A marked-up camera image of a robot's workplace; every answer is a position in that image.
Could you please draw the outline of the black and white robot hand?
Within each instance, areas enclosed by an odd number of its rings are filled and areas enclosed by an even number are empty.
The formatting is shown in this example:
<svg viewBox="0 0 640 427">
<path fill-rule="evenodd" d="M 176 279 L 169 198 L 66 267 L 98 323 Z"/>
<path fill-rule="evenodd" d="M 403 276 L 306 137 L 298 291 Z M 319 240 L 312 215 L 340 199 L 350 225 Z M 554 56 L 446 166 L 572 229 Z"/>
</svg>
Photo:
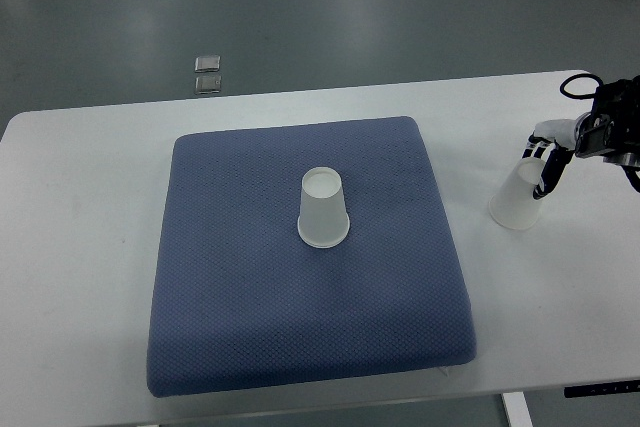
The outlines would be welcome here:
<svg viewBox="0 0 640 427">
<path fill-rule="evenodd" d="M 574 156 L 580 123 L 580 119 L 543 121 L 535 126 L 529 136 L 522 158 L 541 159 L 548 151 L 533 189 L 532 196 L 535 200 L 541 200 L 557 187 L 566 166 Z"/>
</svg>

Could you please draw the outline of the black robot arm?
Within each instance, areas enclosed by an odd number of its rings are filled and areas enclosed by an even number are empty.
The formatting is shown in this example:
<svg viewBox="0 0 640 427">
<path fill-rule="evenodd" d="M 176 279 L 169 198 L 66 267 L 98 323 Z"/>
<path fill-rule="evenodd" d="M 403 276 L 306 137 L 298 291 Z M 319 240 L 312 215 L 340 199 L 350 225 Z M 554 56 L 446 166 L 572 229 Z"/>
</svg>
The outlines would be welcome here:
<svg viewBox="0 0 640 427">
<path fill-rule="evenodd" d="M 589 115 L 580 123 L 575 155 L 639 169 L 639 77 L 596 88 Z"/>
</svg>

